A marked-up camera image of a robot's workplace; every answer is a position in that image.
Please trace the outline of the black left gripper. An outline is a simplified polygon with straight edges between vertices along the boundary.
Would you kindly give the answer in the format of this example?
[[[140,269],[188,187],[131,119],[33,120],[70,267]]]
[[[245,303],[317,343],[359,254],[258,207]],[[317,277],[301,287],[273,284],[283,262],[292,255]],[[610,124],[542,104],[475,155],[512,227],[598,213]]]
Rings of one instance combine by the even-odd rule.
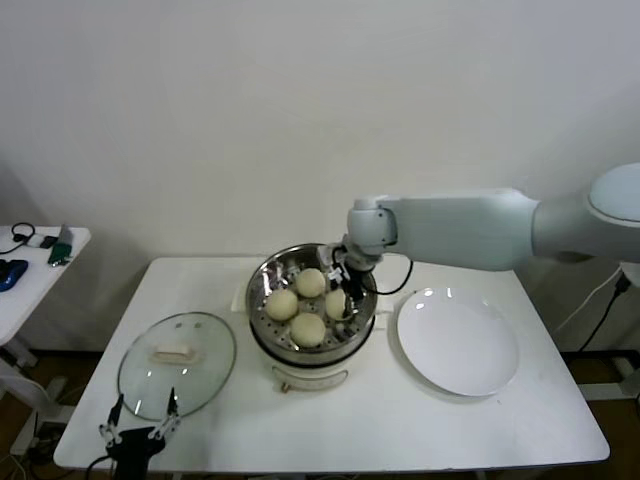
[[[124,403],[120,394],[111,408],[107,421],[99,426],[99,433],[106,443],[106,452],[115,462],[115,480],[141,480],[148,473],[151,458],[166,446],[166,440],[180,424],[177,396],[172,387],[164,419],[154,427],[144,427],[119,432],[118,423]]]

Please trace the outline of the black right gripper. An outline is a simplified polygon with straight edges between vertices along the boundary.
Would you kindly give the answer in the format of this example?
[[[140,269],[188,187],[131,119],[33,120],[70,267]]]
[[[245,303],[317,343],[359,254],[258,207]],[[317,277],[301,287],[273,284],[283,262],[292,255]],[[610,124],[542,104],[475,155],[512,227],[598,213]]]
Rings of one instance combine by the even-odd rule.
[[[347,262],[345,249],[335,250],[335,267],[326,273],[329,289],[345,289],[342,319],[348,320],[359,313],[359,306],[365,296],[376,296],[377,284],[373,276],[374,268],[358,270]]]

